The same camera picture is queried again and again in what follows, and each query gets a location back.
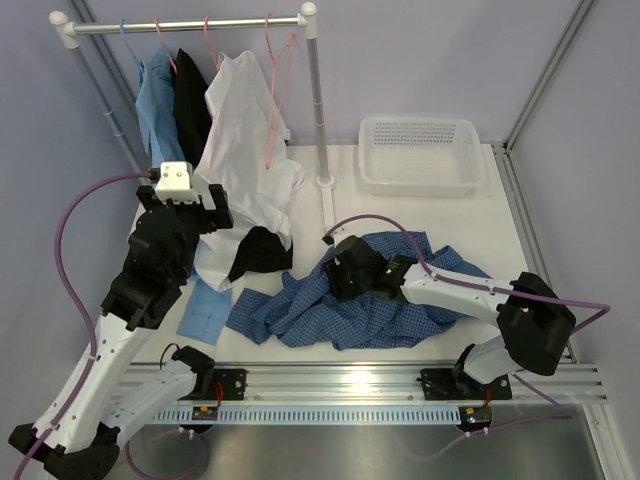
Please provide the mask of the white shirt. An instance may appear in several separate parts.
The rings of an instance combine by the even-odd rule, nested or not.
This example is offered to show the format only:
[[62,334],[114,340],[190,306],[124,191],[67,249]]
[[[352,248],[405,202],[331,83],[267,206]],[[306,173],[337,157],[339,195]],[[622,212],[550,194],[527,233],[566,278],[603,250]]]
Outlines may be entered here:
[[233,228],[201,238],[197,275],[209,287],[231,287],[231,269],[241,241],[254,227],[292,245],[291,196],[304,184],[305,167],[287,156],[290,132],[273,107],[258,60],[249,51],[220,56],[220,70],[204,99],[212,124],[195,174],[223,186]]

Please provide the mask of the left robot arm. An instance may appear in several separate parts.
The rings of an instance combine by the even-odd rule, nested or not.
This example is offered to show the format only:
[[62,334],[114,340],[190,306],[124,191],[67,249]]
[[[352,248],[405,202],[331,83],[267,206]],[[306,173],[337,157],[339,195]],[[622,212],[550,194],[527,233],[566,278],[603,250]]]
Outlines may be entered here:
[[56,479],[103,479],[128,441],[159,412],[181,399],[220,393],[215,362],[185,346],[125,396],[121,378],[181,295],[200,237],[233,226],[223,187],[214,202],[163,198],[157,186],[136,194],[144,207],[128,239],[129,252],[92,323],[90,343],[59,396],[34,423],[18,425],[9,443]]

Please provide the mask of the pink hanger of white shirt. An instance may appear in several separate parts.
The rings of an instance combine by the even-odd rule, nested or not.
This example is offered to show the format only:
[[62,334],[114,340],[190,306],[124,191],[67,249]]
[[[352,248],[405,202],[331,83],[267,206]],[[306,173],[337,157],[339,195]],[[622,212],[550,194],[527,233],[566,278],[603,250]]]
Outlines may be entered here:
[[204,38],[205,41],[207,43],[207,47],[209,50],[209,55],[211,57],[211,60],[216,68],[216,71],[219,72],[220,71],[220,61],[219,61],[219,57],[218,54],[216,52],[215,46],[214,46],[214,42],[212,40],[211,34],[209,33],[209,22],[210,22],[210,17],[206,16],[203,20],[203,34],[204,34]]

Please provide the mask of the pink hanger of checked shirt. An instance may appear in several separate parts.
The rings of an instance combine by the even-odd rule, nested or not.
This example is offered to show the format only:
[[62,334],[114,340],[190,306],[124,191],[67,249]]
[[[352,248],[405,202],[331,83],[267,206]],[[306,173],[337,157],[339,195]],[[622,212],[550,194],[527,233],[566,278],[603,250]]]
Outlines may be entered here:
[[[280,121],[282,120],[282,108],[291,82],[290,78],[292,64],[297,51],[297,37],[295,33],[291,34],[288,37],[286,44],[278,53],[274,51],[269,34],[271,17],[271,13],[268,12],[265,16],[264,26],[267,51],[271,60],[272,67],[268,113],[268,135],[265,159],[265,166],[267,170],[270,170],[273,164],[276,136],[280,131],[279,125]],[[285,76],[282,81],[279,81],[278,74],[280,72],[280,65],[283,61],[286,62]]]

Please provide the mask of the blue checked shirt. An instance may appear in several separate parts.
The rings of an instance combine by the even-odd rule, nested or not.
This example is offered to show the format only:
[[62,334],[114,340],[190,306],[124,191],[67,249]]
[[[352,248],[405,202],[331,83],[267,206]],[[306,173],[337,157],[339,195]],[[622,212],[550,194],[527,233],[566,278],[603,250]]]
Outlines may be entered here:
[[296,279],[282,274],[274,296],[244,289],[226,326],[256,344],[275,336],[290,348],[329,342],[336,350],[412,348],[440,335],[463,313],[429,305],[385,301],[367,293],[340,302],[330,293],[324,264],[328,249],[311,273]]

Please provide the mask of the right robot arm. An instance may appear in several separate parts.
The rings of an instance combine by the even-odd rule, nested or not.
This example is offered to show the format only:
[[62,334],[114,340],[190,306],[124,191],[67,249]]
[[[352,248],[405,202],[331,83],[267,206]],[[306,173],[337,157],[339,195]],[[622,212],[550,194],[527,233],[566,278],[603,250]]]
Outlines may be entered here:
[[493,383],[518,371],[554,375],[576,325],[573,313],[529,272],[511,282],[447,272],[410,256],[385,258],[356,236],[336,247],[325,269],[339,301],[373,293],[450,310],[498,329],[494,338],[467,346],[449,373],[421,380],[449,398],[483,399]]

